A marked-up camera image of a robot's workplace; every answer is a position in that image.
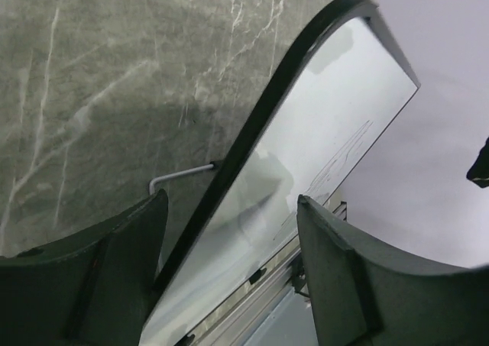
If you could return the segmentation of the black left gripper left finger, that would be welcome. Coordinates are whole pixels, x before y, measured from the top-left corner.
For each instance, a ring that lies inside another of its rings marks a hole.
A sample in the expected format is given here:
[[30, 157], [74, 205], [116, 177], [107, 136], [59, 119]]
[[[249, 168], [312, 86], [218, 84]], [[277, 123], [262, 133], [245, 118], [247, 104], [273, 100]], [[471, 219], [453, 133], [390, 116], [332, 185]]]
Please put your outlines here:
[[136, 345], [151, 308], [168, 196], [1, 259], [3, 345]]

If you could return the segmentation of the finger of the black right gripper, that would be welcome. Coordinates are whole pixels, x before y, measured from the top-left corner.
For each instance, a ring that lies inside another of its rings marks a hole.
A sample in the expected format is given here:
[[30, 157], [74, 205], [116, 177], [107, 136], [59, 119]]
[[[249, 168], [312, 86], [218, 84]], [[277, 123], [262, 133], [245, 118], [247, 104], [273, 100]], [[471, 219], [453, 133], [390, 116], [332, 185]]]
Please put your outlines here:
[[489, 138], [469, 168], [466, 179], [480, 188], [489, 187]]

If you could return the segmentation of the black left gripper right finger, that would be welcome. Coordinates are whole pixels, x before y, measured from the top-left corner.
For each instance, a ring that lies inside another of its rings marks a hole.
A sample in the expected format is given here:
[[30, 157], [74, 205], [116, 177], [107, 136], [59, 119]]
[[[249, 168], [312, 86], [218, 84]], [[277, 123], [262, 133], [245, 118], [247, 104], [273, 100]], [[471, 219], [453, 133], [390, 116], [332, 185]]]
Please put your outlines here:
[[408, 253], [308, 196], [297, 226], [320, 345], [486, 345], [488, 268]]

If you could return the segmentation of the white board black frame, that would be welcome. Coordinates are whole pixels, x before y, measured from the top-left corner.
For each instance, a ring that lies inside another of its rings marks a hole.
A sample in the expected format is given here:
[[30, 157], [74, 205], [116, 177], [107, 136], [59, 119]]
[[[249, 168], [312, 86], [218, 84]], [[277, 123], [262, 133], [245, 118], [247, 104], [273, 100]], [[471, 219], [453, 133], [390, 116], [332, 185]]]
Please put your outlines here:
[[297, 234], [419, 89], [373, 0], [333, 0], [286, 52], [154, 288], [142, 345], [175, 345]]

